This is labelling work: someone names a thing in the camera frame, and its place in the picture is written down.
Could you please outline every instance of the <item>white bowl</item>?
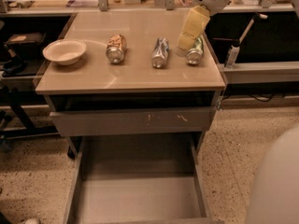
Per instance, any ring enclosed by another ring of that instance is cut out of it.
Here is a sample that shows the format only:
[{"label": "white bowl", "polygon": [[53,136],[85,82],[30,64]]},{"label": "white bowl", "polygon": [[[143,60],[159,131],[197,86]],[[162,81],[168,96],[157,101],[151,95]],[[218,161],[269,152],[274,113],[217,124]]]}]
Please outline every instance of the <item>white bowl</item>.
[{"label": "white bowl", "polygon": [[44,57],[61,65],[76,63],[86,51],[85,42],[77,39],[62,39],[48,44],[44,50]]}]

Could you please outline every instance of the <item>cabinet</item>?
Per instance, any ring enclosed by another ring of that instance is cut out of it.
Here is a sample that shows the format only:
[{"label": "cabinet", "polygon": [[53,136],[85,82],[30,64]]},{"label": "cabinet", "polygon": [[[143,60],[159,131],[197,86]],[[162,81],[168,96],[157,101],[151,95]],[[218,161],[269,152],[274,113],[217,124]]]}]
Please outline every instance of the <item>cabinet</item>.
[{"label": "cabinet", "polygon": [[[225,82],[206,43],[199,66],[176,55],[187,12],[82,12],[69,28],[65,37],[83,39],[86,54],[71,66],[50,63],[36,86],[77,155],[64,223],[213,223],[197,154]],[[118,65],[105,56],[114,34],[128,44]],[[154,69],[160,36],[170,53]]]}]

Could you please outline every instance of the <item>plastic bottle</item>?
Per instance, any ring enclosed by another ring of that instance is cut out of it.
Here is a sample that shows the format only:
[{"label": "plastic bottle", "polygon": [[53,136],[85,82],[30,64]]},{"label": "plastic bottle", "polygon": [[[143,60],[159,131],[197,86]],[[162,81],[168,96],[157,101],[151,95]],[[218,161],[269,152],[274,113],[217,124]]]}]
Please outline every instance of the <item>plastic bottle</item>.
[{"label": "plastic bottle", "polygon": [[224,67],[233,68],[233,65],[235,64],[235,60],[239,54],[239,51],[240,51],[240,42],[239,40],[235,40],[227,52]]}]

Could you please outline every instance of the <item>terrazzo floor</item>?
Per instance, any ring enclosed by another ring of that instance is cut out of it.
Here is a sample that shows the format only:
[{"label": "terrazzo floor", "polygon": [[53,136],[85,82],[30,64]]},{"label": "terrazzo floor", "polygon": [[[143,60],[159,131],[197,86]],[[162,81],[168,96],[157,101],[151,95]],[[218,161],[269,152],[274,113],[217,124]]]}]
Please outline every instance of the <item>terrazzo floor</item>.
[{"label": "terrazzo floor", "polygon": [[[50,122],[46,106],[25,107],[25,111],[36,126]],[[274,140],[297,123],[298,97],[222,102],[198,156],[215,220],[244,223],[250,189],[263,155]],[[10,125],[21,127],[18,119]],[[59,135],[48,135],[9,143],[11,152],[0,151],[0,210],[13,223],[39,217],[43,224],[62,224],[76,164],[66,156],[67,142]]]}]

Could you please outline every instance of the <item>aluminum can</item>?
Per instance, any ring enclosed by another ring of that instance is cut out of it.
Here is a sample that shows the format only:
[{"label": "aluminum can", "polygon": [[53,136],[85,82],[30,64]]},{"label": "aluminum can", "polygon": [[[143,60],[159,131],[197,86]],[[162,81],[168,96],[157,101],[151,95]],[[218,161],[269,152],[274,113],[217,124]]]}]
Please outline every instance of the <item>aluminum can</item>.
[{"label": "aluminum can", "polygon": [[151,56],[152,66],[158,69],[164,68],[167,63],[168,52],[168,40],[166,38],[159,37]]},{"label": "aluminum can", "polygon": [[121,63],[124,60],[127,42],[123,35],[113,35],[107,44],[106,56],[111,63]]},{"label": "aluminum can", "polygon": [[201,37],[198,37],[193,47],[188,51],[186,56],[187,64],[197,65],[204,57],[204,44]]}]

